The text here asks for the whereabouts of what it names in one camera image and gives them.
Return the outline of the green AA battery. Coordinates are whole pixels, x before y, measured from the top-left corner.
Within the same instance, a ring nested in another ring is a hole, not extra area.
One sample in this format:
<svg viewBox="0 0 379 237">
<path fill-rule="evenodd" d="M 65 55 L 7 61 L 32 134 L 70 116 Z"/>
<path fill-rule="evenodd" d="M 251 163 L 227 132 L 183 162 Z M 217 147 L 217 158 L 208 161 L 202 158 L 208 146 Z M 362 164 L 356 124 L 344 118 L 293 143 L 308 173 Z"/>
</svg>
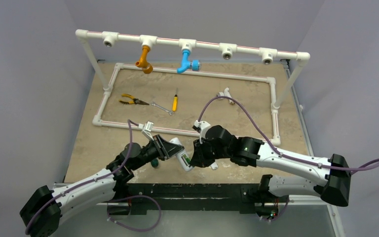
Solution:
<svg viewBox="0 0 379 237">
<path fill-rule="evenodd" d="M 186 156 L 181 156 L 182 160 L 186 163 L 189 164 L 188 158 Z"/>
</svg>

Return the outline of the white remote control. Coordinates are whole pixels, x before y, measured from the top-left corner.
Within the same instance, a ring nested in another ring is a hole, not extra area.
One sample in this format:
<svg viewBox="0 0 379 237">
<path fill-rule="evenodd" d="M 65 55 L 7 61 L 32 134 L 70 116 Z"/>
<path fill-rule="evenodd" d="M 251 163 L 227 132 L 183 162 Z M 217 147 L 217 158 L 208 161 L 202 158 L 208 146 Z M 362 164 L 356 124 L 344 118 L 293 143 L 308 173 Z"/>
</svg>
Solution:
<svg viewBox="0 0 379 237">
<path fill-rule="evenodd" d="M 172 138 L 171 143 L 183 146 L 178 137 Z M 176 158 L 185 172 L 193 170 L 193 166 L 190 164 L 190 157 L 185 149 L 176 154 Z"/>
</svg>

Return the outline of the white battery cover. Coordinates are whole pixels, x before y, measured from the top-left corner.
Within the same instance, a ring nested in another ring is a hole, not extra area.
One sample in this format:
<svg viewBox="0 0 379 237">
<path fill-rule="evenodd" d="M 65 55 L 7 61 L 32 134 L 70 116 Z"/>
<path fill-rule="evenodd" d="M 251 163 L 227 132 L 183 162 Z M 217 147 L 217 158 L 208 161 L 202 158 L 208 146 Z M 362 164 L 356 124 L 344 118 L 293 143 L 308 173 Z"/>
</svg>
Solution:
<svg viewBox="0 0 379 237">
<path fill-rule="evenodd" d="M 210 168 L 211 168 L 212 170 L 216 170 L 216 169 L 218 169 L 218 165 L 217 165 L 217 163 L 216 163 L 216 162 L 213 162 L 213 163 L 210 165 Z"/>
</svg>

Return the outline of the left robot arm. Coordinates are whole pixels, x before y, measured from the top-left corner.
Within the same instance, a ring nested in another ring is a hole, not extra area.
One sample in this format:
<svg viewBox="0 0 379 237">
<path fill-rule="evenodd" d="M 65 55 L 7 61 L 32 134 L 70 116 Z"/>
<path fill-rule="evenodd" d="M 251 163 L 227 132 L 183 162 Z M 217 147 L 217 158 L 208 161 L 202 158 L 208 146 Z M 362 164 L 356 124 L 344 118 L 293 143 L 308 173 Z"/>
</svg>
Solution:
<svg viewBox="0 0 379 237">
<path fill-rule="evenodd" d="M 101 202 L 131 199 L 128 181 L 133 171 L 154 159 L 166 160 L 184 150 L 179 144 L 154 136 L 145 146 L 131 142 L 94 175 L 64 187 L 50 189 L 44 185 L 32 194 L 20 211 L 31 237 L 48 237 L 69 218 Z"/>
</svg>

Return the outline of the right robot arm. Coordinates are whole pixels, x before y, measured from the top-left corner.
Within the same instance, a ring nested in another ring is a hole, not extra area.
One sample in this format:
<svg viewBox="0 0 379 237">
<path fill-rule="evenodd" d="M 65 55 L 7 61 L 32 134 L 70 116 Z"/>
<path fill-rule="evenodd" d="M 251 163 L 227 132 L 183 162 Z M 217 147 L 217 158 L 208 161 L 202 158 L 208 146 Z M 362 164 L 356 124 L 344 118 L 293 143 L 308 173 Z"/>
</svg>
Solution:
<svg viewBox="0 0 379 237">
<path fill-rule="evenodd" d="M 237 137 L 220 125 L 211 126 L 206 122 L 192 128 L 199 133 L 193 142 L 192 166 L 208 167 L 217 159 L 228 158 L 239 166 L 277 169 L 292 176 L 264 176 L 265 183 L 257 188 L 260 199 L 307 195 L 320 197 L 335 206 L 349 205 L 352 172 L 341 155 L 311 157 L 277 149 L 271 143 L 253 137 Z"/>
</svg>

